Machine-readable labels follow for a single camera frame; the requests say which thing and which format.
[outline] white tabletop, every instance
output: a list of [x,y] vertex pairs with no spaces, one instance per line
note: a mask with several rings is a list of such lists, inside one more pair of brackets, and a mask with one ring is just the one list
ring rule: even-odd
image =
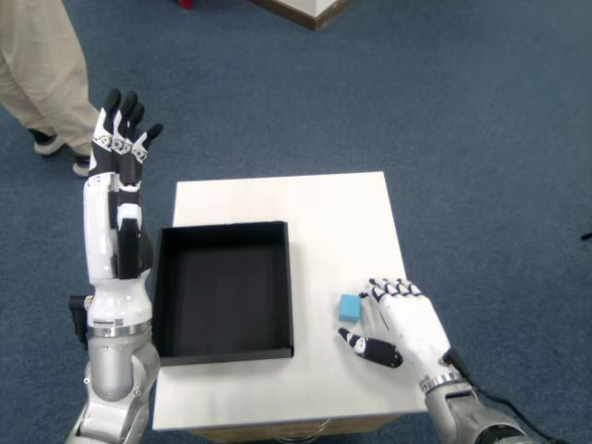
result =
[[294,356],[161,368],[153,428],[424,411],[406,364],[369,363],[337,334],[341,293],[405,274],[383,173],[178,183],[175,227],[272,220],[289,227]]

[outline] robotic arm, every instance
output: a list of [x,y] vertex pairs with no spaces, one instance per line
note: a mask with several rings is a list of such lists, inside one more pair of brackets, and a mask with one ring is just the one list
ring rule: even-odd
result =
[[[142,164],[162,125],[138,130],[143,106],[113,90],[92,137],[84,184],[84,238],[93,296],[83,298],[89,364],[88,401],[67,444],[132,444],[148,422],[148,397],[160,367],[152,344],[145,281],[152,246],[142,223]],[[76,303],[70,301],[70,308]]]
[[540,443],[528,437],[510,416],[479,400],[478,390],[458,353],[450,348],[431,301],[413,283],[370,279],[360,297],[380,314],[396,347],[354,335],[345,328],[339,329],[340,335],[362,358],[396,367],[403,357],[411,364],[442,444]]

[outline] open black box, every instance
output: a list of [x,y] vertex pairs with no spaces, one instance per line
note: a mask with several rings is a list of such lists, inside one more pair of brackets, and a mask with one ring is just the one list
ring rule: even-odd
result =
[[162,365],[293,356],[288,224],[161,229],[153,322]]

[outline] black shoe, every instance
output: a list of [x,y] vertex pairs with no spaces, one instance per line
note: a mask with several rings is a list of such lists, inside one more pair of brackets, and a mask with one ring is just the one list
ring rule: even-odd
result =
[[75,154],[74,165],[72,165],[74,174],[76,174],[79,178],[88,178],[90,163],[91,158],[88,155]]
[[33,150],[38,155],[43,157],[49,157],[50,155],[56,154],[65,144],[64,140],[57,134],[48,136],[37,129],[29,129],[29,132],[35,140]]

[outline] person's leg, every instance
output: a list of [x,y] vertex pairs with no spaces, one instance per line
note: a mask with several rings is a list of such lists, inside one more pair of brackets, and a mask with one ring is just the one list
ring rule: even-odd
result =
[[31,102],[12,77],[12,72],[0,52],[0,104],[26,128],[35,140],[35,153],[51,155],[64,145],[52,126],[45,121],[39,110]]
[[0,1],[0,52],[47,124],[88,156],[98,112],[84,55],[61,0]]

